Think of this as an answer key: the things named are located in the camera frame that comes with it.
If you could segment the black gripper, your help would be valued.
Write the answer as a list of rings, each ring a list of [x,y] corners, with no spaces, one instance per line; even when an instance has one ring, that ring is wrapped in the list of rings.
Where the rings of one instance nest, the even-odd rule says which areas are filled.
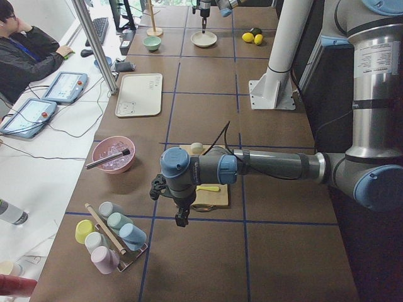
[[[207,29],[207,18],[210,16],[211,0],[199,0],[200,16],[202,17],[202,33]]]
[[[191,194],[189,196],[178,198],[174,197],[174,203],[179,210],[175,215],[176,225],[179,227],[185,227],[188,225],[188,216],[190,213],[190,206],[195,202],[196,194]]]

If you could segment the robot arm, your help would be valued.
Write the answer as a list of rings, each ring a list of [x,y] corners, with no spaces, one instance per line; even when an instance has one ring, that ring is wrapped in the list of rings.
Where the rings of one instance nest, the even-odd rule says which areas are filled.
[[[322,44],[352,45],[353,131],[345,153],[287,154],[213,145],[190,155],[179,147],[160,158],[161,173],[150,196],[171,198],[178,226],[188,224],[196,188],[233,184],[237,176],[261,173],[277,179],[313,179],[338,188],[373,211],[402,206],[402,152],[395,146],[392,111],[402,90],[402,2],[326,1]]]
[[[219,0],[215,1],[216,6],[219,8],[220,14],[227,17],[232,13],[232,10],[243,4],[243,0]],[[201,16],[201,32],[204,34],[207,29],[207,18],[210,16],[210,8],[212,5],[211,0],[197,0],[196,5],[192,7],[193,14],[199,10]]]

